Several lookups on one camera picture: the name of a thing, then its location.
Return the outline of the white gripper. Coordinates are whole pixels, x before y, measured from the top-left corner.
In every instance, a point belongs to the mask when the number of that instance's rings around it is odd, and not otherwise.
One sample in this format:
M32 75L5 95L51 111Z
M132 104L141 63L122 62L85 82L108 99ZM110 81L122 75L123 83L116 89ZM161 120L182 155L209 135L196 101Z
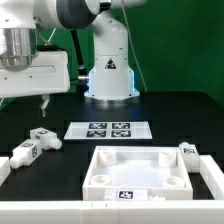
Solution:
M67 92L70 88L67 64L65 51L40 52L26 67L4 68L0 64L0 98L42 95L39 111L45 117L49 94Z

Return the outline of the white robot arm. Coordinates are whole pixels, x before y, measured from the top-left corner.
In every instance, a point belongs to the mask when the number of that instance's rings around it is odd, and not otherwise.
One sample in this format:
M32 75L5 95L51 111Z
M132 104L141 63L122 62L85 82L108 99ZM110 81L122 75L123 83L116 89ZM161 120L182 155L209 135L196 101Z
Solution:
M37 45L39 28L93 27L94 66L82 78L88 102L120 105L139 96L128 64L126 24L113 8L126 9L147 0L0 0L0 98L66 92L70 87L68 54L50 44Z

